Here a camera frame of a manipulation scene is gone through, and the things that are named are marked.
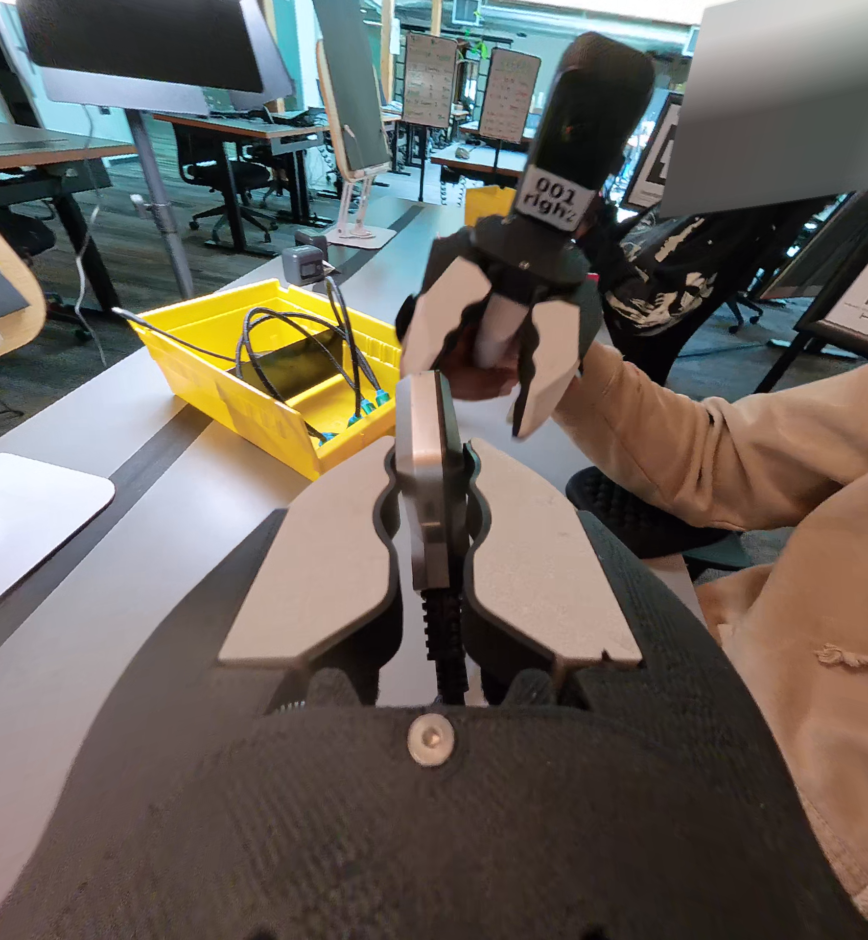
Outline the grey metal port hub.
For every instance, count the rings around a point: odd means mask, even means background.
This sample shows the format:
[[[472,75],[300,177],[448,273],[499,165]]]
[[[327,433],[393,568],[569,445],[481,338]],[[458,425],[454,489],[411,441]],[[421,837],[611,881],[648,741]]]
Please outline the grey metal port hub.
[[[437,370],[396,386],[394,469],[416,593],[453,589],[469,546],[469,475],[449,383]]]

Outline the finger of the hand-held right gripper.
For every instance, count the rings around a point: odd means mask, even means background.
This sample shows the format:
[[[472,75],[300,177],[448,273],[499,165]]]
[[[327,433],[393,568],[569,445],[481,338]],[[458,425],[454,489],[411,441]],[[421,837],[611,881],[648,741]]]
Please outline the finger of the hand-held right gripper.
[[[562,299],[533,307],[518,359],[519,393],[511,411],[513,437],[530,437],[557,408],[578,372],[581,309]]]
[[[491,283],[477,263],[455,258],[416,299],[401,341],[401,373],[432,370],[448,337],[460,328],[464,312],[485,301],[490,292]]]

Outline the grey monitor pole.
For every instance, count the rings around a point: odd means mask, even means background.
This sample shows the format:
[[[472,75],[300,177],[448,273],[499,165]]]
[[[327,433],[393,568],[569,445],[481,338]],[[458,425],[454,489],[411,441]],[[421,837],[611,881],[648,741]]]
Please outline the grey monitor pole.
[[[143,112],[124,109],[124,115],[133,137],[141,170],[150,194],[149,202],[145,202],[141,208],[143,212],[153,218],[165,243],[181,298],[184,300],[192,299],[195,296],[195,291],[192,274],[188,266],[188,257],[180,238],[169,194],[160,173],[156,152],[146,128]]]

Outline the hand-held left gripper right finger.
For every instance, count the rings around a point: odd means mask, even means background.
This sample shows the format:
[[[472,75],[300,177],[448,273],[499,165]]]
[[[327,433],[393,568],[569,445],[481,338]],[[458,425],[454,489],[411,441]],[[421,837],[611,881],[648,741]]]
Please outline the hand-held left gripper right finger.
[[[484,520],[469,555],[471,605],[551,667],[638,666],[638,643],[578,511],[486,440],[469,451],[471,503]]]

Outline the yellow open bin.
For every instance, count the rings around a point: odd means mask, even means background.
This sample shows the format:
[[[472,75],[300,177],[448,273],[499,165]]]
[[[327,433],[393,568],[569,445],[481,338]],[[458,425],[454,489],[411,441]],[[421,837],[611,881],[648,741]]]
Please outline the yellow open bin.
[[[280,463],[315,480],[395,427],[401,348],[393,325],[350,307],[334,279],[325,294],[278,280],[122,316],[141,338],[172,393]],[[233,369],[322,331],[346,343],[351,376],[286,401]]]

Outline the yellow storage bin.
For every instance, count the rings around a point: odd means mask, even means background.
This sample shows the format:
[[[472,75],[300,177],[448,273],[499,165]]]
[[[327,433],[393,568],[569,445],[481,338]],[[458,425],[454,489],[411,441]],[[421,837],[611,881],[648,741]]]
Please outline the yellow storage bin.
[[[464,195],[464,225],[474,227],[482,219],[507,216],[514,206],[516,189],[498,185],[467,188]]]

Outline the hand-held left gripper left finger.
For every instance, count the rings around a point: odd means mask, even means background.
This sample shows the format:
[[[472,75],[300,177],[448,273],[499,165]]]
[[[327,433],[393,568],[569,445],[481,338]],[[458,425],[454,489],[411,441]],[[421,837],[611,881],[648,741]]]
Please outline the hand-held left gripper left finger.
[[[314,480],[286,510],[219,652],[228,665],[302,667],[391,608],[399,573],[383,519],[393,437]]]

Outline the black flat pad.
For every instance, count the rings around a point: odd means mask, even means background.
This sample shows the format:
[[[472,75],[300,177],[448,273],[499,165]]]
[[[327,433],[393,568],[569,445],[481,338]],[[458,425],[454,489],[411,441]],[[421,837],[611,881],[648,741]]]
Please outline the black flat pad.
[[[332,331],[309,337],[295,332],[297,341],[271,352],[256,352],[257,369],[244,359],[232,373],[249,386],[278,400],[289,400],[317,385],[342,378],[340,369],[351,376],[346,343]]]

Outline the small grey cube device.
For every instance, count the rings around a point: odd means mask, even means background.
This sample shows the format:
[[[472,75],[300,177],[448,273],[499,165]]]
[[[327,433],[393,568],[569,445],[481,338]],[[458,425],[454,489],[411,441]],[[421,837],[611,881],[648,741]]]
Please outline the small grey cube device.
[[[281,252],[283,280],[290,286],[309,287],[324,281],[333,271],[325,253],[316,245],[305,243]]]

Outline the white tablet stand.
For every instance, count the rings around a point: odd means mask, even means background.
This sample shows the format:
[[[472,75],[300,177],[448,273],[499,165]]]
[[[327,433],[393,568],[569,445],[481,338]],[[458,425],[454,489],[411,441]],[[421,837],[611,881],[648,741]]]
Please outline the white tablet stand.
[[[0,453],[0,599],[112,502],[113,482]]]
[[[393,240],[395,229],[371,227],[365,222],[374,180],[374,175],[362,175],[355,181],[344,182],[337,220],[325,233],[328,244],[374,251],[380,250]],[[351,219],[349,210],[357,183],[360,185],[357,214],[355,219]]]

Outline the black mesh chair seat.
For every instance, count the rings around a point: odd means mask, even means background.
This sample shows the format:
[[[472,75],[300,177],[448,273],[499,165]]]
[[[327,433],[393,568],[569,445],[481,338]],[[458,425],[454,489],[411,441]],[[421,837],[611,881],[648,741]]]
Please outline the black mesh chair seat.
[[[572,476],[565,495],[641,560],[680,555],[693,579],[707,570],[734,572],[753,564],[739,534],[689,525],[618,486],[598,468],[587,467]]]

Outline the person's beige hoodie torso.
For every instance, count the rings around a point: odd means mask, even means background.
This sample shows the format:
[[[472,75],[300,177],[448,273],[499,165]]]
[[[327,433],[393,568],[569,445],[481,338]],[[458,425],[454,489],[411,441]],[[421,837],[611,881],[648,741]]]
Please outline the person's beige hoodie torso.
[[[827,643],[868,653],[868,534],[805,520],[780,558],[703,590],[711,627],[753,694],[845,891],[868,918],[868,669],[827,666]]]

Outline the white board on stand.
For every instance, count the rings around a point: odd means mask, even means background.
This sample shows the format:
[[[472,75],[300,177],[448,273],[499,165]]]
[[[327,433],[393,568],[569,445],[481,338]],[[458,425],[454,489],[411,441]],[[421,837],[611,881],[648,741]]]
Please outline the white board on stand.
[[[496,142],[521,141],[541,68],[538,56],[497,46],[489,58],[477,134]]]
[[[454,39],[407,34],[402,115],[405,122],[442,131],[450,128],[457,54]]]

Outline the person's right forearm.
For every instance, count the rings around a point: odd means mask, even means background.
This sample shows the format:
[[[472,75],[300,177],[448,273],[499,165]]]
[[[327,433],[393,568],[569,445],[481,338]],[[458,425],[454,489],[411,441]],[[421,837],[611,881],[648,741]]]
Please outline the person's right forearm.
[[[868,364],[734,402],[675,393],[598,343],[583,369],[555,421],[648,504],[701,527],[868,534]]]

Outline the large grey backed monitor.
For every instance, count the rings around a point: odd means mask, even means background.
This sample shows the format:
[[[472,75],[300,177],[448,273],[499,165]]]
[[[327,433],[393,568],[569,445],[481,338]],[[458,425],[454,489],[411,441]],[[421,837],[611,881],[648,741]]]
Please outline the large grey backed monitor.
[[[20,1],[30,60],[54,101],[207,117],[205,88],[253,108],[294,83],[257,2]]]

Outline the black office chair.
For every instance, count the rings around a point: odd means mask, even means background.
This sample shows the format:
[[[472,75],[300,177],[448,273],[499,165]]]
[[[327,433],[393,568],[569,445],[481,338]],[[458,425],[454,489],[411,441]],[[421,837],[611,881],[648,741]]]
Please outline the black office chair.
[[[235,250],[244,251],[237,244],[234,232],[239,231],[244,238],[244,225],[250,224],[262,233],[265,244],[271,244],[271,233],[277,227],[276,218],[254,209],[251,200],[253,191],[263,189],[270,182],[268,169],[242,157],[230,158],[219,135],[179,123],[171,124],[171,128],[180,179],[188,185],[221,194],[225,200],[214,209],[194,214],[189,220],[189,229],[197,232],[203,220],[214,218],[216,221],[210,230],[209,243],[222,245],[218,233],[222,226],[227,225]]]

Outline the person's right hand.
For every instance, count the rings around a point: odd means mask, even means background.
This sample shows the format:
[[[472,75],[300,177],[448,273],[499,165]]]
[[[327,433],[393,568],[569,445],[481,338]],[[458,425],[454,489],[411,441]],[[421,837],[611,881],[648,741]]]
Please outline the person's right hand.
[[[440,362],[454,400],[482,401],[508,396],[518,384],[518,352],[506,351],[489,368],[480,366],[475,345],[457,344]]]

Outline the wooden desk with black legs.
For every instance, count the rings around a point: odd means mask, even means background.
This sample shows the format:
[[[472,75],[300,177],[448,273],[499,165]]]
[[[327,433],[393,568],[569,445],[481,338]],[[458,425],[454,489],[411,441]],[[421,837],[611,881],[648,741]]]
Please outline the wooden desk with black legs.
[[[318,215],[310,205],[305,161],[310,150],[324,149],[330,143],[327,126],[266,122],[250,114],[206,118],[155,114],[155,119],[170,127],[173,123],[192,125],[219,135],[230,158],[242,157],[266,167],[270,182],[252,192],[252,207],[275,217],[277,227],[282,222],[304,226],[329,224],[329,218]],[[218,234],[222,245],[209,241],[207,244],[237,251],[227,225],[222,226]],[[237,230],[235,236],[237,244],[246,251],[245,237]]]
[[[74,196],[109,188],[103,160],[135,153],[114,140],[0,122],[0,209],[50,200],[106,312],[120,304],[117,291]]]

